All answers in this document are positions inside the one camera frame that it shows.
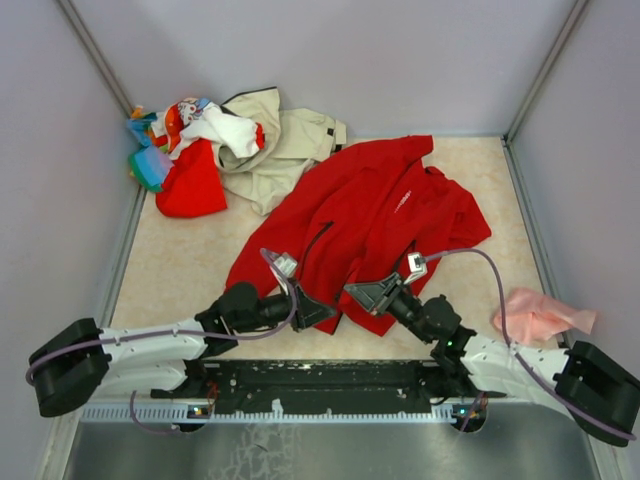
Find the red zip jacket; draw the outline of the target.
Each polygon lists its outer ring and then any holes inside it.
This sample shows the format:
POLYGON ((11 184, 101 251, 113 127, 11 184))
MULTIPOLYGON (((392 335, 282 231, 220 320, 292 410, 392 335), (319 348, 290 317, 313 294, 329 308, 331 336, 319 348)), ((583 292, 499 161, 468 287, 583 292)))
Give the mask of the red zip jacket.
POLYGON ((277 282, 260 251, 287 253, 304 291, 337 311, 318 330, 332 334, 347 316, 385 335, 394 318, 366 313, 345 285, 406 275, 409 253, 474 247, 492 234, 473 195, 424 165, 433 147, 429 135, 362 142, 313 167, 249 237, 226 284, 270 293, 277 282))

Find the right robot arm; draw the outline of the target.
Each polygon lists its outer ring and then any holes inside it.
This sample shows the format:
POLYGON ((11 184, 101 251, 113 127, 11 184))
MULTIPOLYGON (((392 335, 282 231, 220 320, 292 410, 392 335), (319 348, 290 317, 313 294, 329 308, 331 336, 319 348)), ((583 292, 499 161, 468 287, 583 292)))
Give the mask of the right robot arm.
POLYGON ((592 437, 616 447, 635 440, 639 381, 597 346, 541 349, 487 338, 466 328, 445 296, 425 302, 394 273, 344 291, 372 316, 391 315, 432 345, 431 358, 461 396, 502 394, 571 417, 592 437))

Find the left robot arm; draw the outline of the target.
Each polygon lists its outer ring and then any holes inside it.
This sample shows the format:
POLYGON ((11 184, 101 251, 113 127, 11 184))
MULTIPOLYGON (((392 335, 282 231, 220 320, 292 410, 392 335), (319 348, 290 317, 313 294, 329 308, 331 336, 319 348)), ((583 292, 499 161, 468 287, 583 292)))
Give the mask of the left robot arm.
POLYGON ((100 395, 158 390, 194 397, 208 384, 201 360, 283 328, 314 327, 335 314, 297 283, 262 297, 254 285, 240 282, 208 309, 170 325, 117 330, 100 328, 92 318, 76 320, 31 354, 26 379, 44 418, 73 412, 100 395))

